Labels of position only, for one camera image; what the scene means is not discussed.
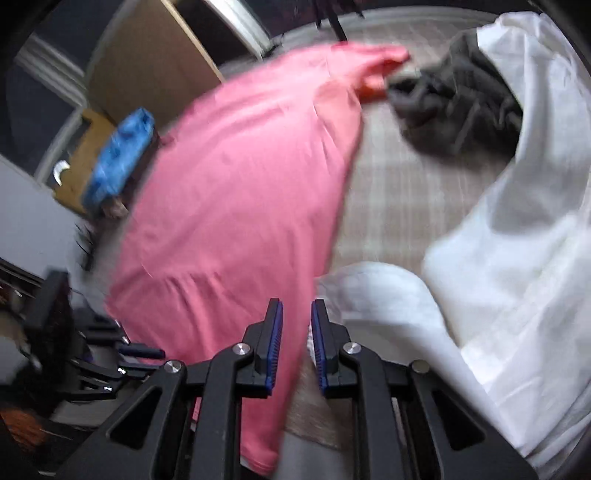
dark gray fabric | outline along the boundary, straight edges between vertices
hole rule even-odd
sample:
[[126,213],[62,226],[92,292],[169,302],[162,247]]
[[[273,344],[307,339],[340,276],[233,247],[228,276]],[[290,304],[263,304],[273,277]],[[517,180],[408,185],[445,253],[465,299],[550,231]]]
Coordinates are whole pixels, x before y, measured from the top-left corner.
[[449,54],[412,78],[395,79],[388,98],[406,139],[419,151],[457,155],[484,148],[515,154],[522,110],[495,66],[462,32]]

pink cloth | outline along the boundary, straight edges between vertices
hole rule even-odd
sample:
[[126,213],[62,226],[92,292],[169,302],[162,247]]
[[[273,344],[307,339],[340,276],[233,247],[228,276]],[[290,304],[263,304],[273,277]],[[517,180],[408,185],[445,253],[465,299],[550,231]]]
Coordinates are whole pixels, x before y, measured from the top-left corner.
[[272,471],[362,130],[358,95],[408,58],[353,43],[294,51],[196,100],[132,213],[107,311],[129,337],[192,364],[284,305],[277,383],[245,400],[242,454]]

white cloth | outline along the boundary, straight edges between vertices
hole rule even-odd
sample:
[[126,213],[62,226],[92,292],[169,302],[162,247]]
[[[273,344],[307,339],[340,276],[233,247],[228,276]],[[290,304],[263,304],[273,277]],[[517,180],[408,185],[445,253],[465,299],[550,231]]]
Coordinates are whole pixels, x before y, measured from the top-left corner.
[[423,277],[505,436],[546,478],[591,419],[591,79],[545,15],[502,15],[478,45],[523,107],[521,136]]
[[[394,265],[363,262],[317,279],[331,322],[382,359],[408,365],[426,360],[476,411],[501,432],[498,410],[462,359],[423,281]],[[308,347],[313,355],[309,335]]]

